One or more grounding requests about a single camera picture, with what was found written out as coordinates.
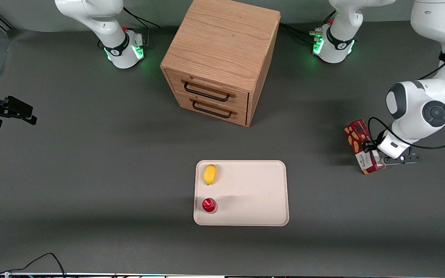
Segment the wood grain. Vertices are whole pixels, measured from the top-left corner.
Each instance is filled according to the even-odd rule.
[[[277,37],[277,30],[279,28],[279,21],[276,23],[276,27],[272,34],[272,40],[267,49],[267,55],[265,56],[265,60],[261,69],[261,72],[258,76],[258,80],[256,81],[255,91],[251,93],[248,99],[248,115],[247,115],[247,125],[250,125],[253,119],[253,115],[255,113],[255,108],[258,103],[258,99],[260,98],[260,94],[262,92],[263,84],[265,83],[265,78],[267,77],[267,72],[269,71],[270,62],[272,61],[272,54],[274,53],[274,45]]]
[[[230,0],[194,0],[161,65],[253,92],[279,18]]]
[[[192,101],[216,111],[233,111],[230,119],[250,126],[274,51],[281,15],[278,11],[231,0],[193,0],[161,68],[183,108]],[[227,102],[190,93],[187,88]]]

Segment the red button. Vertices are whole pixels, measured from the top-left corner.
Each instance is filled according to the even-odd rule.
[[[202,208],[207,212],[215,212],[217,209],[217,203],[212,198],[207,198],[202,202]]]

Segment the gray table surface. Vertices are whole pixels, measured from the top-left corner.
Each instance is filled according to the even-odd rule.
[[[153,30],[127,70],[92,32],[10,34],[0,97],[39,120],[0,129],[0,271],[54,252],[68,272],[445,277],[445,150],[364,176],[343,134],[358,118],[391,121],[387,90],[434,69],[436,42],[408,22],[365,23],[331,65],[281,29],[244,128],[178,106],[159,69],[174,33]],[[421,143],[445,143],[445,128]],[[196,225],[203,159],[282,160],[289,224]]]

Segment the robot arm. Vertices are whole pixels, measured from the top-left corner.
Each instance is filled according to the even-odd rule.
[[[445,0],[415,2],[411,25],[418,34],[442,46],[439,63],[442,68],[433,78],[397,83],[386,97],[394,118],[392,132],[413,144],[445,125]],[[390,157],[398,158],[409,147],[390,132],[384,135],[378,149]]]
[[[336,10],[334,23],[316,28],[311,35],[318,37],[314,54],[328,63],[339,63],[351,52],[354,37],[363,23],[360,11],[366,7],[381,7],[396,0],[329,0]]]
[[[55,3],[62,14],[97,35],[116,67],[130,68],[144,58],[142,35],[123,30],[114,18],[123,10],[123,0],[55,0]]]

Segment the red snack box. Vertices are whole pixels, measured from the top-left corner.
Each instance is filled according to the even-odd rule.
[[[344,129],[344,133],[348,137],[348,143],[350,143],[351,148],[355,152],[358,164],[365,175],[386,167],[380,163],[380,155],[377,150],[372,150],[368,153],[363,151],[363,143],[372,141],[363,119],[351,122],[350,125]]]

